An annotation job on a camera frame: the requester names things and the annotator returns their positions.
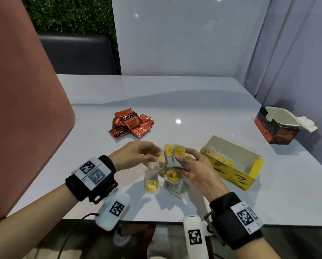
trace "forearm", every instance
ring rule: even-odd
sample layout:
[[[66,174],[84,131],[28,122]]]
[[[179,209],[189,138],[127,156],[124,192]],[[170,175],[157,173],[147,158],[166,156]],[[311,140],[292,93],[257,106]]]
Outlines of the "forearm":
[[[63,184],[0,222],[0,258],[22,258],[78,203]]]
[[[253,240],[237,249],[239,259],[280,259],[264,238]]]

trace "black chair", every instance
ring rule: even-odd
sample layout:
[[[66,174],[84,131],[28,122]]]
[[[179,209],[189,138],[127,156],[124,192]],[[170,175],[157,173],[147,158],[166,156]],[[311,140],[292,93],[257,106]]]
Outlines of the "black chair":
[[[39,34],[57,74],[116,75],[111,43],[99,34]]]

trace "table surface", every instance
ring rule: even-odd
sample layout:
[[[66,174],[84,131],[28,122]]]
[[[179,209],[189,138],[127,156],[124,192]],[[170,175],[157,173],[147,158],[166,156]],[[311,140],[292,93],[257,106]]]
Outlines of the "table surface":
[[[136,140],[132,135],[115,140],[108,133],[114,113],[131,107],[155,120],[152,131],[142,140],[159,146],[176,143],[200,149],[216,135],[262,155],[264,165],[247,192],[225,180],[224,183],[251,205],[264,224],[322,226],[322,166],[296,140],[289,145],[268,144],[253,122],[260,104],[235,79],[58,77],[76,114],[75,126],[10,214],[61,185],[72,170],[89,158],[108,155]],[[131,196],[129,210],[122,220],[179,223],[185,215],[206,214],[208,202],[193,187],[183,200],[165,190],[158,195],[145,193],[144,170],[139,165],[115,175],[118,188]],[[82,218],[97,212],[101,204],[84,200],[65,218]]]

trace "artificial grass wall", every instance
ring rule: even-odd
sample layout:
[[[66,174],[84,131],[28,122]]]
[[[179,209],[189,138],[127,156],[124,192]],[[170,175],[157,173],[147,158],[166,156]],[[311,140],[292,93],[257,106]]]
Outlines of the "artificial grass wall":
[[[22,0],[38,33],[99,33],[112,45],[121,74],[111,0]]]

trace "red packet pile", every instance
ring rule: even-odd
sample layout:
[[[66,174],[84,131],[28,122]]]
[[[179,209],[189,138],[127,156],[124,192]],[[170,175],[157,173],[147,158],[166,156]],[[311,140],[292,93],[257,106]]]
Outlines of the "red packet pile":
[[[138,116],[131,108],[114,114],[112,130],[108,131],[115,138],[132,133],[137,138],[151,130],[154,121],[150,116]]]

